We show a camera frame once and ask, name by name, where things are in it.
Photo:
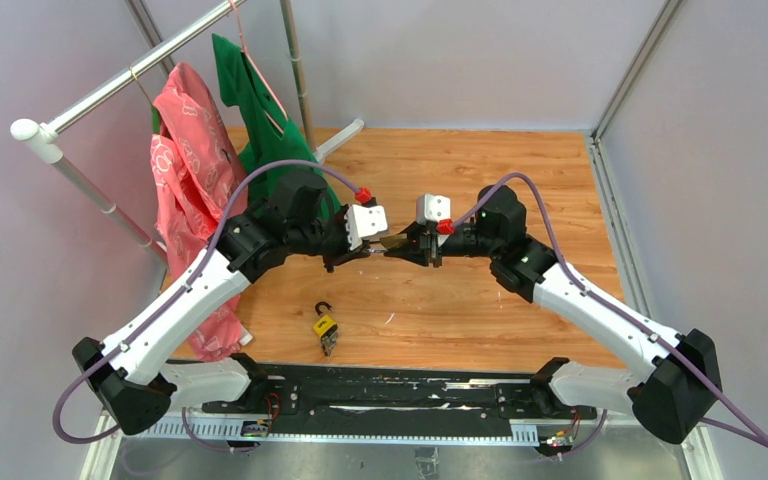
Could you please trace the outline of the brass padlock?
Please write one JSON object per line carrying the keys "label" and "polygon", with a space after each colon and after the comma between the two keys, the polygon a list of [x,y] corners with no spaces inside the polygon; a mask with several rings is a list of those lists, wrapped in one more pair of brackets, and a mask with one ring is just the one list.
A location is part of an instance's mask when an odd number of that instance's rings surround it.
{"label": "brass padlock", "polygon": [[397,251],[409,242],[406,234],[383,236],[379,239],[369,240],[367,250],[371,254],[384,254]]}

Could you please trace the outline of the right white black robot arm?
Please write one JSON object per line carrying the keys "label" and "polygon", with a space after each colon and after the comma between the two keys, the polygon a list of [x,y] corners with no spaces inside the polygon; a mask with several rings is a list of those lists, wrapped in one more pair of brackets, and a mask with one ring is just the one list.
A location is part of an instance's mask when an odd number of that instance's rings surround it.
{"label": "right white black robot arm", "polygon": [[531,403],[544,417],[594,407],[634,417],[656,438],[683,442],[716,402],[721,386],[713,340],[682,334],[636,312],[587,280],[552,247],[528,234],[527,209],[507,186],[480,192],[483,205],[463,224],[447,217],[448,199],[426,194],[415,222],[382,244],[385,254],[439,267],[446,257],[483,257],[496,282],[550,310],[610,350],[621,368],[589,367],[565,357],[531,379]]}

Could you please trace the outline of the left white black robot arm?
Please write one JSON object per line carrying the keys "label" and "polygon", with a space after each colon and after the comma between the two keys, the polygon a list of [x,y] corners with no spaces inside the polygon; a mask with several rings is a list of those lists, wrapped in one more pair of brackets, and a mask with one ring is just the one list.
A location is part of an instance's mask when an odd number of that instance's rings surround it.
{"label": "left white black robot arm", "polygon": [[176,348],[219,307],[290,255],[319,256],[327,270],[369,256],[371,239],[388,230],[386,213],[365,188],[355,203],[320,218],[329,186],[307,168],[284,176],[271,196],[219,223],[207,247],[137,317],[97,341],[84,338],[72,355],[85,383],[126,435],[142,433],[166,414],[209,402],[243,413],[266,400],[266,374],[249,356],[173,363]]}

